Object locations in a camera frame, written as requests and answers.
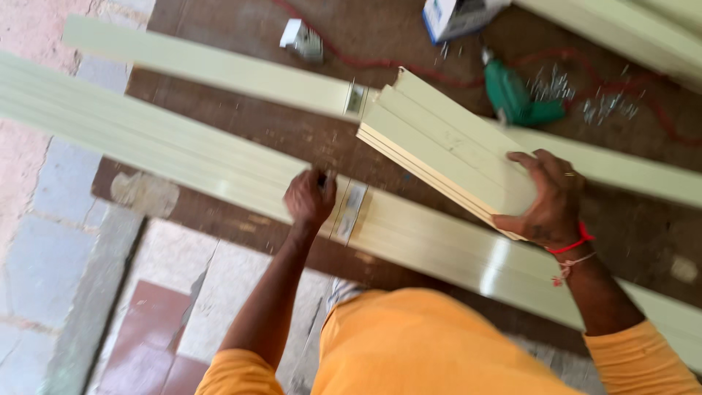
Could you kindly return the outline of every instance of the red thread bracelet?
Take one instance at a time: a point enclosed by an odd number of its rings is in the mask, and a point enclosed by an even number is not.
[[[574,242],[573,244],[569,245],[568,247],[563,247],[558,250],[552,250],[548,247],[546,247],[546,251],[549,251],[551,254],[562,254],[566,251],[572,250],[575,247],[578,247],[579,245],[585,244],[585,242],[588,242],[590,240],[594,240],[595,236],[591,235],[588,233],[588,229],[585,227],[585,224],[580,221],[580,240]]]

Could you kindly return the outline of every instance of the orange sleeve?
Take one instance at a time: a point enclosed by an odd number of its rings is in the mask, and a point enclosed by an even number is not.
[[[212,359],[195,395],[284,395],[275,371],[258,354],[224,350]]]
[[[607,393],[702,394],[702,387],[649,321],[612,335],[584,336]]]

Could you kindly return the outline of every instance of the man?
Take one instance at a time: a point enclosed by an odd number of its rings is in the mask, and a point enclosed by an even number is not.
[[[584,179],[545,150],[509,153],[536,183],[521,216],[497,227],[554,252],[610,394],[702,394],[668,343],[609,275],[578,226]],[[275,380],[312,241],[331,213],[334,176],[318,170],[285,194],[293,226],[222,341],[198,395],[282,394]],[[336,304],[319,341],[313,394],[576,394],[475,311],[430,290],[368,291]]]

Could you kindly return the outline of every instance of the power drill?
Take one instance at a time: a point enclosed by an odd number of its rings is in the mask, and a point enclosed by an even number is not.
[[[507,68],[488,48],[482,50],[487,97],[500,121],[531,126],[565,117],[563,101],[533,102],[517,73]]]

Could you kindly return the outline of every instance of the tattoo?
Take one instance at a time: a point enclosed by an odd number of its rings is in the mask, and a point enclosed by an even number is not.
[[[551,231],[544,229],[541,225],[532,226],[531,233],[534,240],[551,240]]]

